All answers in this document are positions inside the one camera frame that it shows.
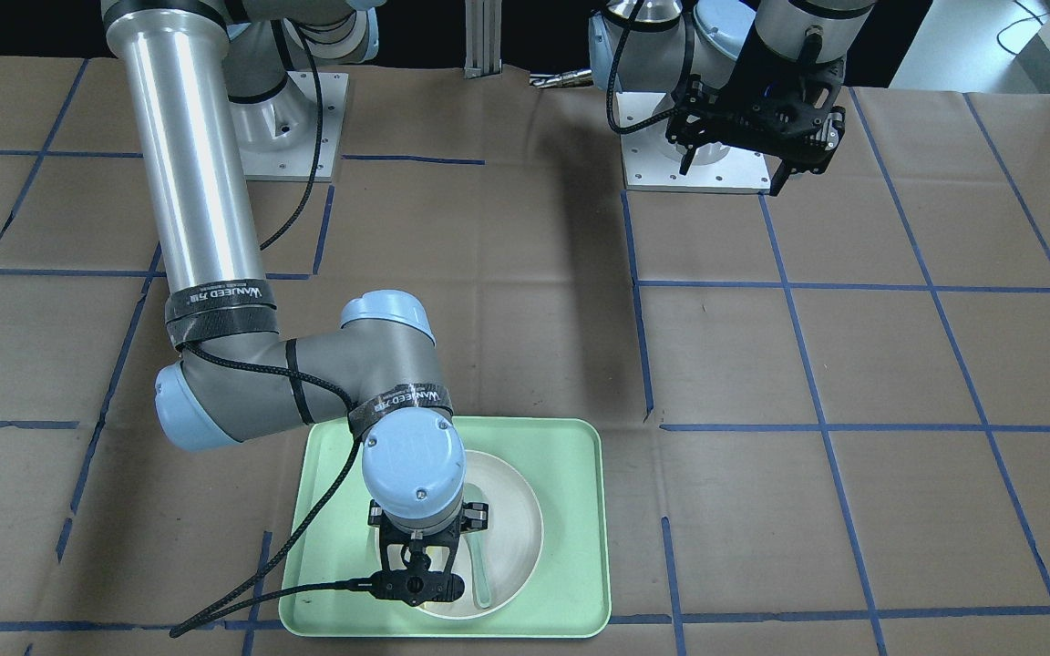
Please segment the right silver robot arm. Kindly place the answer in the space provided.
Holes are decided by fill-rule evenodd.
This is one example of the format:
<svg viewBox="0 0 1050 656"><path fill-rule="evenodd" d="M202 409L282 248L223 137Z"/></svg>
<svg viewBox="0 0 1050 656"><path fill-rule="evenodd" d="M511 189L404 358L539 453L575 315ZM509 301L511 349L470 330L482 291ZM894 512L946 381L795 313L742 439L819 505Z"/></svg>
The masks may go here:
<svg viewBox="0 0 1050 656"><path fill-rule="evenodd" d="M309 61L359 61L374 51L371 1L104 1L106 42L128 72L149 174L170 298L164 325L178 362L158 376L158 417L189 451L246 443L344 416L346 461L362 458L374 499L368 523L382 552L340 590L410 606L453 602L462 533L489 510L464 501L466 453L425 308L408 293L376 291L346 303L331 333L284 341L265 278L247 191L234 100L293 88L284 63L237 71L226 56L272 21L294 26Z"/></svg>

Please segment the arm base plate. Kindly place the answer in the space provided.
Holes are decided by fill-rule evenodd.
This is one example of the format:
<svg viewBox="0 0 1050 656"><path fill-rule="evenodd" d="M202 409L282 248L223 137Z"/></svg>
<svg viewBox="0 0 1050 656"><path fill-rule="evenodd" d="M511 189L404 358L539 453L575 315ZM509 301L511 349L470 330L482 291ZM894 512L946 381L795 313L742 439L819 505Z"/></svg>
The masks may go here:
<svg viewBox="0 0 1050 656"><path fill-rule="evenodd" d="M229 96L250 181L316 181L334 176L345 121L349 75L291 71L274 96Z"/></svg>
<svg viewBox="0 0 1050 656"><path fill-rule="evenodd" d="M666 121L621 136L628 190L763 194L771 174L761 153L724 144L697 150L687 173L680 173L686 150L665 137Z"/></svg>

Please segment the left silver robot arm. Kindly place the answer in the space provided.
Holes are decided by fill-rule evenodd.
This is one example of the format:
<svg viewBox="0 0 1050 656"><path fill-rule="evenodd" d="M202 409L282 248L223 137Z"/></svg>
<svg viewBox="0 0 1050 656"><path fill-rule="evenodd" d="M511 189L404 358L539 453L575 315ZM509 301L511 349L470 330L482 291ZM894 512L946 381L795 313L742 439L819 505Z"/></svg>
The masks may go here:
<svg viewBox="0 0 1050 656"><path fill-rule="evenodd" d="M588 22L628 190L776 196L825 173L872 1L609 1Z"/></svg>

